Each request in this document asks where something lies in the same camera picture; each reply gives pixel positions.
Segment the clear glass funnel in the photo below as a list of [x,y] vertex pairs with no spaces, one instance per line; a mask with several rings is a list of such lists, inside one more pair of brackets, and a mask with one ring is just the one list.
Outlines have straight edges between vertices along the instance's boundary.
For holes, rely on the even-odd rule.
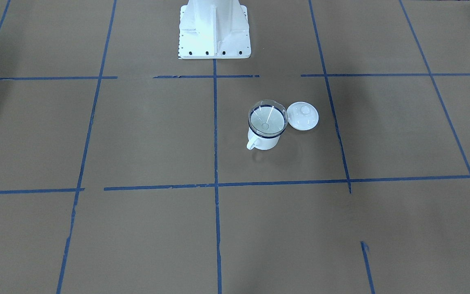
[[249,129],[262,138],[272,139],[281,136],[287,125],[286,108],[274,100],[261,100],[248,111]]

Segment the white round mug lid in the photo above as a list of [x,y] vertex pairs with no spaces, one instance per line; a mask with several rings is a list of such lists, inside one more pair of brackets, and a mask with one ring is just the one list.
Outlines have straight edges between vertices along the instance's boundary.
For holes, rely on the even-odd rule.
[[315,128],[319,122],[319,114],[314,106],[307,102],[295,102],[287,110],[288,123],[299,131]]

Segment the white enamel mug blue rim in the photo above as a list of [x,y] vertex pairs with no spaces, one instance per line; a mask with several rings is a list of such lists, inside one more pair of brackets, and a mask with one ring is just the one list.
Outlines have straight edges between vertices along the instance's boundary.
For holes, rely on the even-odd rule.
[[256,104],[248,112],[249,150],[275,147],[288,126],[286,109],[281,104]]

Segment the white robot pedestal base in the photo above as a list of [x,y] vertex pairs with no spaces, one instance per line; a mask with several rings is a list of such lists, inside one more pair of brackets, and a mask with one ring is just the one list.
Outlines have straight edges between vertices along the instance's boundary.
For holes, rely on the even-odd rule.
[[189,0],[180,7],[178,58],[250,58],[247,7],[238,0]]

